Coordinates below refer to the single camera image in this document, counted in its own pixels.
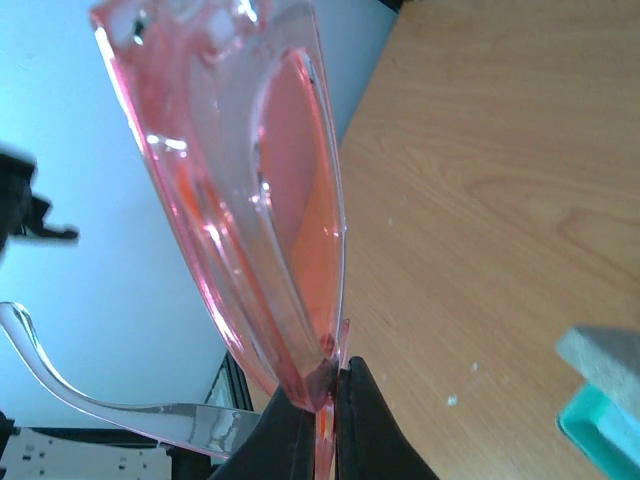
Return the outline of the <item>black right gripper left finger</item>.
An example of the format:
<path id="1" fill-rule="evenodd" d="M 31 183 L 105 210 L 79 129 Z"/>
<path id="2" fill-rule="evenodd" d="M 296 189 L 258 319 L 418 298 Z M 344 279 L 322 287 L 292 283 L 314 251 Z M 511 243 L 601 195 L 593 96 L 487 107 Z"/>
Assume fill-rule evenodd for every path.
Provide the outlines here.
<path id="1" fill-rule="evenodd" d="M 210 476 L 212 480 L 311 480 L 315 415 L 277 389 L 245 443 Z"/>

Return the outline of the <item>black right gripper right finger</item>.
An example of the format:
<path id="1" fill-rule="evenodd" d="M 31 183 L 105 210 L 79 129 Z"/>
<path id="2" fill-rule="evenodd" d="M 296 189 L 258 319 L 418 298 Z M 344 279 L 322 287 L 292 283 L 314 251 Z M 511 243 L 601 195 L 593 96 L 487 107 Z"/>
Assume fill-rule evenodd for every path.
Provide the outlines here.
<path id="1" fill-rule="evenodd" d="M 363 358 L 352 357 L 340 371 L 336 400 L 338 479 L 437 477 L 402 433 Z"/>

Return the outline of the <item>grey glasses case green lining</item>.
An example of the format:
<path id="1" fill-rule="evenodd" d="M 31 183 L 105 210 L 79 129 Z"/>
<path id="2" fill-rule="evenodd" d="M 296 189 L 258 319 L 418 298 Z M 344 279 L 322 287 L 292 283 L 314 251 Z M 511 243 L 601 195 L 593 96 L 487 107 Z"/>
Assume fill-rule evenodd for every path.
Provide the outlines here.
<path id="1" fill-rule="evenodd" d="M 559 413 L 559 430 L 608 478 L 637 479 L 639 333 L 574 326 L 556 351 L 585 380 Z"/>

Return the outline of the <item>pink transparent sunglasses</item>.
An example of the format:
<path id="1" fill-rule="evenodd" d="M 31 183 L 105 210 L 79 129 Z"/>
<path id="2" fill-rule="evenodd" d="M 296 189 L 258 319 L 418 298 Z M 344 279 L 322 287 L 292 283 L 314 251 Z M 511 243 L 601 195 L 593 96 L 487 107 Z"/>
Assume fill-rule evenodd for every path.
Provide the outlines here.
<path id="1" fill-rule="evenodd" d="M 232 356 L 307 412 L 334 458 L 346 229 L 308 1 L 104 1 L 105 67 L 200 295 Z"/>

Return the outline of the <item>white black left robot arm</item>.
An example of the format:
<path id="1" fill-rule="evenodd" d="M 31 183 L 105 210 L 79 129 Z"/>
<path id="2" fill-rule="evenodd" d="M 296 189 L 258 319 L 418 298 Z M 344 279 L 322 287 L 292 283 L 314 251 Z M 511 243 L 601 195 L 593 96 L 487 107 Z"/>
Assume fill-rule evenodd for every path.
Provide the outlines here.
<path id="1" fill-rule="evenodd" d="M 13 238 L 42 242 L 79 240 L 75 227 L 45 223 L 52 203 L 33 192 L 36 171 L 33 157 L 1 148 L 1 256 Z"/>

